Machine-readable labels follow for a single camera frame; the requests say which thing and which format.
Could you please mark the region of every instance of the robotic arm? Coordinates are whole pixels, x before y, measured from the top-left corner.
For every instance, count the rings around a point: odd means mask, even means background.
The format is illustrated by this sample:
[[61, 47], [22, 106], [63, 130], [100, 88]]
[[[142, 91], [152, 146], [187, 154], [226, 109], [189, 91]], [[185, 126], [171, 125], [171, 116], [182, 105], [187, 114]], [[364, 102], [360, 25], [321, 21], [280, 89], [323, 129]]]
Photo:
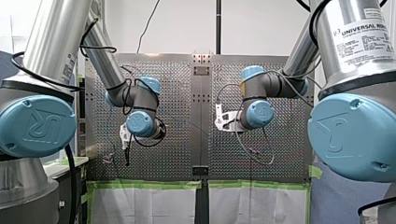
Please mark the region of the robotic arm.
[[[94, 13], [90, 11], [87, 27], [94, 24], [95, 20]], [[132, 108], [132, 113], [123, 126], [135, 137], [163, 138], [164, 124], [155, 117], [159, 105], [158, 96], [161, 93], [160, 82], [153, 77], [141, 77], [136, 79], [137, 85], [127, 83], [114, 54], [108, 50], [92, 48], [110, 45], [110, 41], [98, 25], [94, 25], [84, 39], [84, 46], [88, 46], [85, 50], [107, 90], [106, 101], [116, 107]]]
[[[75, 221], [77, 183], [68, 145], [77, 128], [70, 86], [85, 24], [95, 21], [92, 0], [42, 0], [25, 52], [12, 62], [21, 71], [0, 86], [0, 217], [6, 223], [54, 224], [59, 219], [58, 183], [48, 180], [39, 160], [66, 148], [72, 176], [70, 223]], [[103, 81], [106, 100], [131, 107], [126, 128], [135, 137], [163, 138], [156, 119], [159, 80], [141, 77], [135, 85], [120, 72], [109, 41], [97, 25], [84, 35], [83, 48]], [[17, 57], [24, 55], [22, 63]], [[26, 212], [46, 205], [44, 212]]]
[[310, 6], [313, 13], [282, 69], [284, 77], [260, 66], [245, 68], [243, 110], [224, 114], [217, 104], [215, 123], [226, 132], [265, 127], [275, 114], [266, 98], [294, 98], [293, 88], [305, 94], [305, 76], [320, 52], [327, 84], [308, 121], [313, 149], [346, 178], [394, 182], [396, 61], [380, 5], [311, 0]]

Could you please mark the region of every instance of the pegboard wall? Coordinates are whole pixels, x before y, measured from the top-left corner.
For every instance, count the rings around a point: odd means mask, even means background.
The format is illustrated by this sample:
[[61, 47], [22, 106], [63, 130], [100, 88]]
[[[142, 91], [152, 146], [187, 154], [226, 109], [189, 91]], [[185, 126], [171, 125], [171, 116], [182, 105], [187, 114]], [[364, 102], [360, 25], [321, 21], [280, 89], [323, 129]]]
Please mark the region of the pegboard wall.
[[[229, 83], [240, 83], [241, 71], [248, 65], [262, 65], [266, 70], [279, 70], [282, 62], [257, 63], [228, 62], [227, 58], [212, 61], [213, 101], [220, 89]], [[230, 86], [219, 97], [223, 111], [238, 110], [242, 96], [240, 88]], [[313, 101], [313, 95], [306, 96]], [[305, 182], [308, 179], [307, 164], [310, 162], [311, 147], [306, 137], [306, 121], [309, 108], [299, 99], [270, 98], [275, 117], [264, 130], [257, 129], [240, 134], [245, 147], [261, 154], [263, 163], [253, 161], [242, 150], [234, 133], [219, 132], [211, 122], [209, 137], [209, 178], [211, 179], [263, 179], [282, 182]], [[212, 120], [216, 118], [213, 106]]]
[[[195, 55], [120, 54], [118, 59], [120, 65], [132, 71], [132, 74], [123, 71], [125, 77], [149, 75], [161, 81], [157, 115], [166, 124], [167, 135], [156, 147], [132, 143], [130, 166], [125, 166], [119, 132], [126, 117], [121, 108], [106, 103], [106, 90], [87, 63], [89, 179], [192, 180], [195, 177], [192, 167], [200, 166], [208, 170], [208, 175], [201, 178], [307, 181], [311, 147], [305, 127], [309, 109], [301, 100], [270, 99], [276, 117], [265, 129], [267, 137], [262, 130], [241, 135], [246, 147], [261, 151], [266, 159], [271, 160], [274, 153], [271, 165], [250, 161], [235, 136], [216, 130], [214, 125], [216, 95], [224, 85], [239, 83], [240, 72], [247, 65], [280, 69], [286, 57], [212, 55], [205, 63], [198, 62]], [[198, 67], [207, 68], [207, 74], [197, 76]], [[229, 87], [222, 92], [220, 100], [224, 111], [236, 110], [241, 104], [240, 90]]]

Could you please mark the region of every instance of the blue joint cap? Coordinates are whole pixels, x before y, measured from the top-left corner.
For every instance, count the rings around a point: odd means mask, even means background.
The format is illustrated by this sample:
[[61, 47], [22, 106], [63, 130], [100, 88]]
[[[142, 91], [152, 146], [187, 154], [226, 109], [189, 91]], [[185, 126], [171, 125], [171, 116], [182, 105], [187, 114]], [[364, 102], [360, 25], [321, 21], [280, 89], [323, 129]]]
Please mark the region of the blue joint cap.
[[21, 98], [0, 113], [0, 150], [18, 158], [40, 158], [63, 149], [74, 137], [76, 115], [48, 95]]
[[348, 179], [396, 181], [396, 115], [349, 93], [324, 98], [311, 111], [308, 136], [330, 169]]
[[247, 123], [252, 128], [265, 127], [273, 118], [274, 109], [268, 101], [255, 101], [247, 109]]
[[[141, 79], [148, 86], [150, 86], [155, 93], [161, 94], [161, 83], [157, 78], [155, 78], [155, 77], [140, 77], [139, 79]], [[148, 87], [145, 84], [143, 84], [141, 81], [137, 81], [137, 85], [148, 89]]]
[[150, 137], [153, 127], [153, 120], [143, 111], [135, 111], [126, 120], [126, 128], [137, 137]]
[[242, 81], [247, 81], [253, 77], [258, 76], [259, 74], [265, 72], [264, 68], [259, 65], [251, 65], [242, 70]]

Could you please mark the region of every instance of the white wall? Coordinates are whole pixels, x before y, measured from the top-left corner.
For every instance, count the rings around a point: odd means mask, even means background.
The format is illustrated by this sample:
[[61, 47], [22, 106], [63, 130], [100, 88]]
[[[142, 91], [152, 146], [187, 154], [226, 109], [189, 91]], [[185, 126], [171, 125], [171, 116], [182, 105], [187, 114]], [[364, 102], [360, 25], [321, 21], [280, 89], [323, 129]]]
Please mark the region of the white wall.
[[41, 0], [0, 0], [0, 50], [24, 51]]
[[[384, 7], [388, 24], [391, 2]], [[155, 3], [105, 0], [106, 28], [120, 52], [136, 52]], [[307, 17], [294, 0], [223, 0], [222, 53], [289, 55]], [[216, 0], [162, 0], [140, 52], [214, 52], [215, 36]]]

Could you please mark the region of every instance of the white label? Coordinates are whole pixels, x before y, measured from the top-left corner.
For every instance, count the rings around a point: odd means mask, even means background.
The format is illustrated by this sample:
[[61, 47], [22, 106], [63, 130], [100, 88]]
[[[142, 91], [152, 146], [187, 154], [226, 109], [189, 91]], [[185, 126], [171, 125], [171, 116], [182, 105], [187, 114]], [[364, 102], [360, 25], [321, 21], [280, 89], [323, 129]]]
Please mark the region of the white label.
[[382, 20], [352, 22], [332, 31], [341, 66], [375, 59], [394, 59], [387, 26]]
[[70, 78], [73, 76], [73, 68], [76, 63], [76, 58], [73, 54], [67, 54], [66, 61], [64, 62], [64, 70], [62, 72], [62, 83], [69, 84]]
[[366, 15], [366, 19], [384, 20], [384, 18], [382, 17], [382, 10], [379, 8], [365, 8], [364, 14]]

